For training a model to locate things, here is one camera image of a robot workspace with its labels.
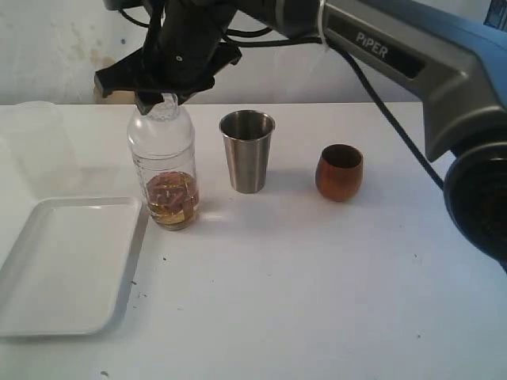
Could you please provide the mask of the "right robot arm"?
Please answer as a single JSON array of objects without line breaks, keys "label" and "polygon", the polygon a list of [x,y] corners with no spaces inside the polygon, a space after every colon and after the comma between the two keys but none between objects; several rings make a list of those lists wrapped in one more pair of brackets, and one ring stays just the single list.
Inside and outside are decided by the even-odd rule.
[{"label": "right robot arm", "polygon": [[281,34],[279,47],[321,44],[366,63],[423,105],[425,169],[455,155],[436,183],[459,232],[506,262],[506,36],[415,1],[143,1],[143,46],[94,75],[102,97],[131,91],[141,113],[166,93],[185,103],[241,58],[237,12]]}]

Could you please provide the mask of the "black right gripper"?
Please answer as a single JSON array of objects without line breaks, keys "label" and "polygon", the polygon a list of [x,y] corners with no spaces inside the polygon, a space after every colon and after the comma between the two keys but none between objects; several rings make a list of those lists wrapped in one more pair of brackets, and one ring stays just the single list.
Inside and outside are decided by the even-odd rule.
[{"label": "black right gripper", "polygon": [[174,93],[183,105],[215,84],[214,77],[241,59],[239,49],[222,41],[237,13],[230,1],[107,1],[109,10],[143,7],[149,17],[143,46],[117,63],[98,70],[102,97],[136,92],[142,116]]}]

